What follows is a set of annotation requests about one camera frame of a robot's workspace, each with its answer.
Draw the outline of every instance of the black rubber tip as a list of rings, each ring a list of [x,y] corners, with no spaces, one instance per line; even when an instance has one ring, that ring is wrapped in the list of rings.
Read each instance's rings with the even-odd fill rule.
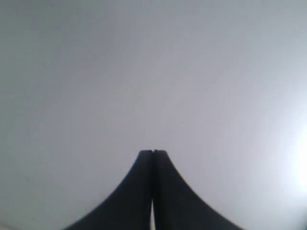
[[[117,189],[66,230],[150,230],[152,166],[153,152],[141,151]]]
[[[200,199],[166,151],[154,151],[153,208],[157,230],[240,230]]]

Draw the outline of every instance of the gray background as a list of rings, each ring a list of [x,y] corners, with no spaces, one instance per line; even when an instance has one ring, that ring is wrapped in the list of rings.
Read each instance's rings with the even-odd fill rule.
[[[139,150],[165,149],[239,226],[302,229],[306,12],[306,1],[0,1],[0,222],[60,230]]]

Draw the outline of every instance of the dark curved shape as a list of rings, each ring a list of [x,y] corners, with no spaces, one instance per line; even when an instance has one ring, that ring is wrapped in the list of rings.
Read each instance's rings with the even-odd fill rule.
[[[149,230],[153,152],[141,151],[116,190],[66,230]]]
[[[155,150],[153,158],[153,208],[157,230],[241,230],[192,191],[166,151]]]

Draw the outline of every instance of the black object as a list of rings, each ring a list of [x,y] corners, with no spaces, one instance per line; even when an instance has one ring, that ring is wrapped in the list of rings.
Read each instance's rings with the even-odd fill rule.
[[[66,230],[240,230],[185,183],[165,151],[141,151],[118,188]]]

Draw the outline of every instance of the black plastic part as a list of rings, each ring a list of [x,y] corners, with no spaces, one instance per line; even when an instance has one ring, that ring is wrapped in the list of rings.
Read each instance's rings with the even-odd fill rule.
[[[149,230],[153,152],[141,151],[117,189],[66,230]]]
[[[163,150],[141,151],[117,189],[65,230],[241,230],[186,184]]]
[[[153,208],[156,230],[240,230],[186,184],[167,152],[155,150]]]

